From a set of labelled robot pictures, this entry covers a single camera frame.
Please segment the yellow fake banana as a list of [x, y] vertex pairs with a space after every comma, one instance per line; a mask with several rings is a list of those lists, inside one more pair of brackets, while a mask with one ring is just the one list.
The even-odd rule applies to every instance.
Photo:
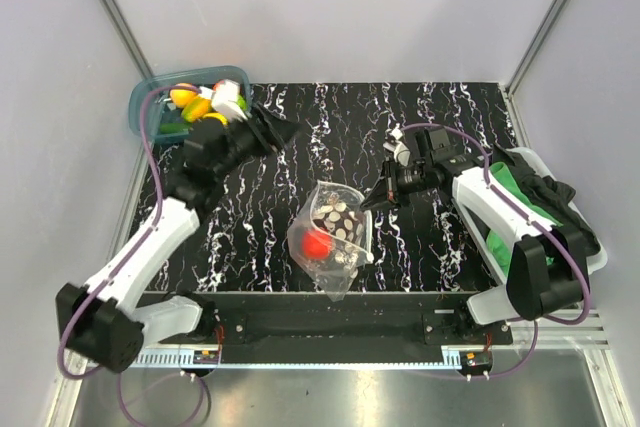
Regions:
[[202, 117], [202, 120], [206, 120], [206, 119], [210, 119], [210, 120], [216, 120], [218, 122], [220, 122], [223, 126], [227, 126], [229, 124], [228, 119], [218, 113], [218, 112], [211, 112], [211, 113], [207, 113]]

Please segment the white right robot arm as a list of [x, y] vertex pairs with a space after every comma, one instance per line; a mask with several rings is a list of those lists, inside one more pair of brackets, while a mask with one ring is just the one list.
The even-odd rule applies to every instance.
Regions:
[[562, 323], [557, 311], [572, 305], [582, 310], [570, 324], [582, 323], [591, 309], [591, 289], [581, 232], [545, 218], [509, 192], [492, 175], [484, 149], [476, 154], [456, 149], [450, 140], [455, 132], [431, 123], [388, 131], [380, 176], [362, 209], [396, 209], [414, 193], [437, 189], [459, 213], [473, 213], [504, 242], [511, 260], [500, 286], [469, 297], [467, 310], [454, 318], [463, 342], [480, 341], [496, 322]]

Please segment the black cloth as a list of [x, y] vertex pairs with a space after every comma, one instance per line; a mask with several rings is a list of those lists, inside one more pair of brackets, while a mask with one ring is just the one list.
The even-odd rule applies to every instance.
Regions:
[[600, 243], [595, 232], [569, 206], [576, 195], [573, 187], [550, 175], [538, 175], [521, 154], [498, 144], [494, 145], [489, 170], [508, 192], [539, 215], [557, 225], [577, 228], [585, 239], [588, 257], [599, 253]]

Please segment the green fake lime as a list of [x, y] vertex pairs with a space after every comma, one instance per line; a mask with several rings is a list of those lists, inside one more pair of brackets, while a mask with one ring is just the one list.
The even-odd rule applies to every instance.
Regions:
[[247, 103], [246, 98], [242, 94], [238, 95], [236, 104], [243, 112], [247, 112], [249, 110], [249, 104]]

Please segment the clear polka dot zip bag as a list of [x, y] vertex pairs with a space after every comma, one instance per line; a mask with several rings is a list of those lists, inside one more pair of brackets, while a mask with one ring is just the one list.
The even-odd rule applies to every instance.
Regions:
[[287, 231], [291, 258], [333, 302], [374, 262], [373, 216], [363, 201], [352, 187], [319, 181]]

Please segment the dark green fake cucumber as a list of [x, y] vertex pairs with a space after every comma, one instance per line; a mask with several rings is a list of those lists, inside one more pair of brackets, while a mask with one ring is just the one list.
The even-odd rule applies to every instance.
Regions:
[[178, 135], [189, 132], [189, 125], [184, 123], [163, 123], [159, 126], [159, 133], [162, 135]]

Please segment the red fake apple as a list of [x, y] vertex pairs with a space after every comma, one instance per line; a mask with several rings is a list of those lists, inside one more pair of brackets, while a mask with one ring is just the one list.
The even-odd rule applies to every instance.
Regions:
[[333, 240], [320, 230], [307, 230], [302, 238], [302, 253], [311, 260], [324, 260], [333, 250]]

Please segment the yellow green fake mango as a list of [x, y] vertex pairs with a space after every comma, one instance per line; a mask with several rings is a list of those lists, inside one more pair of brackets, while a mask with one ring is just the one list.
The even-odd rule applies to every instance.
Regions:
[[187, 123], [193, 123], [211, 112], [211, 101], [203, 97], [195, 97], [183, 109], [182, 119]]

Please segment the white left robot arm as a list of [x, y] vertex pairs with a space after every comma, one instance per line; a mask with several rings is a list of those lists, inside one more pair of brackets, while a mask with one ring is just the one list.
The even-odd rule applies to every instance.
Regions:
[[182, 163], [150, 217], [99, 272], [57, 293], [61, 350], [121, 373], [148, 345], [183, 334], [196, 343], [208, 341], [216, 329], [212, 304], [194, 294], [176, 294], [142, 307], [142, 294], [216, 208], [226, 177], [248, 160], [282, 151], [299, 129], [299, 123], [259, 106], [245, 118], [198, 120], [180, 149]]

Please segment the yellow fake fruit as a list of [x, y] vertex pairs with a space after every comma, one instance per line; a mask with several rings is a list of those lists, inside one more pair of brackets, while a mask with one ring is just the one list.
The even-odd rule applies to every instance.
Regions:
[[188, 83], [179, 83], [175, 88], [170, 90], [169, 97], [177, 107], [184, 108], [196, 98], [199, 93], [200, 90], [198, 87]]

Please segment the blue transparent plastic container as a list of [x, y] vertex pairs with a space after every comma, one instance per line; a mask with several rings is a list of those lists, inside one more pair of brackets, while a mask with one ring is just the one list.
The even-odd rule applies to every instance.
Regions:
[[[174, 73], [157, 75], [138, 83], [129, 99], [128, 121], [130, 130], [137, 136], [140, 135], [140, 109], [146, 95], [158, 88], [188, 83], [197, 87], [211, 88], [215, 83], [223, 79], [230, 79], [240, 85], [240, 93], [246, 98], [249, 109], [252, 104], [252, 90], [247, 73], [237, 66], [223, 65], [206, 68], [183, 70]], [[153, 97], [151, 104], [146, 109], [144, 118], [144, 131], [149, 142], [157, 144], [181, 143], [188, 133], [178, 135], [162, 135], [159, 126], [163, 123], [184, 123], [179, 109], [174, 107], [169, 99], [169, 92], [158, 93]]]

